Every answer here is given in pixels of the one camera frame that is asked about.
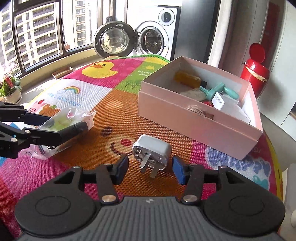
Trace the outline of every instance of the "washing machine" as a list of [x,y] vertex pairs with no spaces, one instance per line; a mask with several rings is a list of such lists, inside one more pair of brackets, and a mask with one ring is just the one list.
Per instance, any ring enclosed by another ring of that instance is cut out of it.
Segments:
[[173,60],[181,7],[139,7],[129,14],[127,23],[111,21],[94,35],[96,53],[108,56],[160,55]]

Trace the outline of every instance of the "cardboard box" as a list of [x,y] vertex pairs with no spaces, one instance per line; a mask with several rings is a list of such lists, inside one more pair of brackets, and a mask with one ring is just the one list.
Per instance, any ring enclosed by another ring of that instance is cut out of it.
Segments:
[[59,79],[59,78],[62,78],[63,76],[69,74],[73,72],[73,68],[69,67],[69,66],[66,66],[66,67],[63,67],[55,72],[52,73],[52,76],[55,78],[55,79]]
[[[180,69],[206,81],[207,89],[222,82],[236,91],[241,108],[251,120],[250,124],[179,94],[190,89],[173,80]],[[189,106],[197,106],[213,119],[188,110]],[[186,57],[173,60],[141,82],[138,114],[239,160],[252,150],[263,133],[257,102],[249,82]]]

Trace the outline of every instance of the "red object in box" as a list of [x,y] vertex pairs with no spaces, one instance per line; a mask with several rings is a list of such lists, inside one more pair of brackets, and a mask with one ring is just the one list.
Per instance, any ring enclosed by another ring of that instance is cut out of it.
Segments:
[[251,83],[257,99],[267,84],[270,72],[260,64],[265,60],[265,51],[260,44],[251,44],[249,54],[251,58],[245,62],[241,78]]

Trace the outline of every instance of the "white planter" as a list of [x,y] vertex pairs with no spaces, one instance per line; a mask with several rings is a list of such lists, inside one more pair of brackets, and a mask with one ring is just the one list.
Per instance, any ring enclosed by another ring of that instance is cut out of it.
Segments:
[[4,100],[5,100],[5,102],[9,102],[9,103],[15,104],[16,102],[18,102],[20,100],[20,98],[21,98],[21,93],[20,93],[19,90],[16,90],[11,95],[5,96],[4,97]]

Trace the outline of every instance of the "transparent plastic bag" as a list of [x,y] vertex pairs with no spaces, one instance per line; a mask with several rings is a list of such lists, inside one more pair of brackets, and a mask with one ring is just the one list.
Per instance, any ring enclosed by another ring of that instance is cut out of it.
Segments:
[[[60,112],[56,113],[53,117],[51,117],[48,121],[36,128],[47,131],[60,131],[80,121],[84,121],[87,124],[88,130],[90,130],[94,126],[95,114],[96,111],[87,112],[76,107],[64,108]],[[52,148],[50,146],[30,145],[29,148],[21,150],[19,152],[19,155],[27,155],[35,157],[37,159],[46,160],[49,157],[72,146],[83,134],[85,134],[85,132],[77,135],[76,137],[66,141],[65,143],[55,148]]]

